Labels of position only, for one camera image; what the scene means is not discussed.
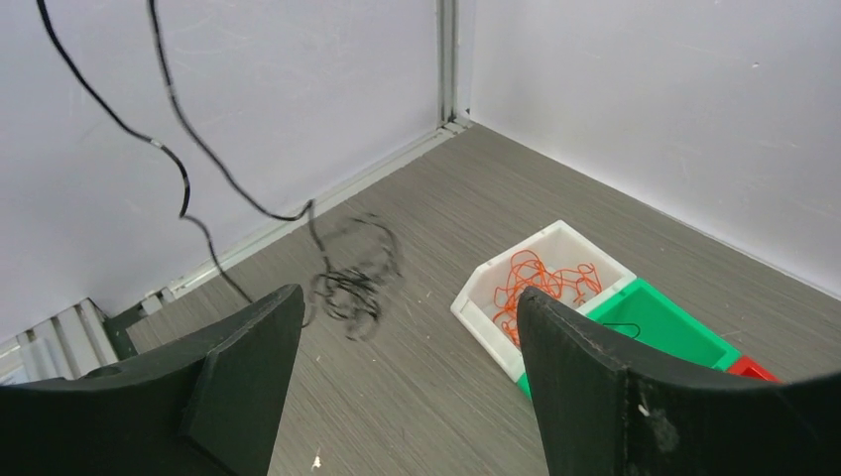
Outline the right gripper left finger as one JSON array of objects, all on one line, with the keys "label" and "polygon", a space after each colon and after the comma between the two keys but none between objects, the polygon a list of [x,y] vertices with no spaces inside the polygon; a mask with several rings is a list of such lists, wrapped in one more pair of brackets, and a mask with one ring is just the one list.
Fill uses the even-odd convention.
[{"label": "right gripper left finger", "polygon": [[264,475],[305,304],[285,285],[81,378],[1,390],[5,475]]}]

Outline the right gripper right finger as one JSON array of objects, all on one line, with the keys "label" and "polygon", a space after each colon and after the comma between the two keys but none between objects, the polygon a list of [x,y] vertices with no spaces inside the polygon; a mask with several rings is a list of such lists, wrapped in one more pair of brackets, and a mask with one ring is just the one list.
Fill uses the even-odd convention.
[{"label": "right gripper right finger", "polygon": [[552,475],[836,475],[840,377],[740,377],[527,288],[521,350]]}]

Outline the green plastic bin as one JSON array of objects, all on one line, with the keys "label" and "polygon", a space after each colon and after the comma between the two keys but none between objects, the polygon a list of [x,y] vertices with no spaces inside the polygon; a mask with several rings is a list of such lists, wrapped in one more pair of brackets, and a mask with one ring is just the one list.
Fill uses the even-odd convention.
[{"label": "green plastic bin", "polygon": [[742,353],[649,283],[601,290],[593,284],[578,292],[571,286],[531,284],[560,297],[588,318],[679,359],[726,371]]}]

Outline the red plastic bin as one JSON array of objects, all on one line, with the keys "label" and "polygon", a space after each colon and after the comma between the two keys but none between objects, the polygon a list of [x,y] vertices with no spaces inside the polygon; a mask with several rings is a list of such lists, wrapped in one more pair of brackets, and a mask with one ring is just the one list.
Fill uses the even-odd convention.
[{"label": "red plastic bin", "polygon": [[747,355],[740,356],[728,369],[733,375],[780,383],[781,380]]}]

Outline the white plastic bin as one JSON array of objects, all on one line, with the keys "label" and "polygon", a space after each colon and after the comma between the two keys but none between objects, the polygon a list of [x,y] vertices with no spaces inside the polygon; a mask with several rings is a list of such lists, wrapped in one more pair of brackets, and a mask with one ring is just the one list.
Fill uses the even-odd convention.
[{"label": "white plastic bin", "polygon": [[584,285],[606,291],[635,279],[630,269],[558,220],[479,265],[450,310],[508,377],[524,388],[516,309],[520,294],[533,286],[532,281],[581,292]]}]

